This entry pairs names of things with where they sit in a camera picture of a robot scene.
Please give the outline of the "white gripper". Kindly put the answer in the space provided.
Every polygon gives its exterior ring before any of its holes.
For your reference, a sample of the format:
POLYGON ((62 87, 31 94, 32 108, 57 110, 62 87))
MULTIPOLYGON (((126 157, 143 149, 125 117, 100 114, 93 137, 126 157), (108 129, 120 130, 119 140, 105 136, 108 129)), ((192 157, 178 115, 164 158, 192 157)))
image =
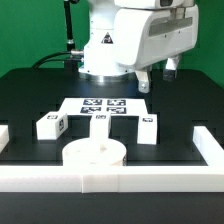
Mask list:
POLYGON ((138 90, 149 93, 151 71, 140 70, 167 59, 163 80, 174 81, 180 55, 197 41, 198 7, 187 7, 183 18, 171 10, 120 9, 114 21, 114 57, 124 67, 136 70, 138 90))

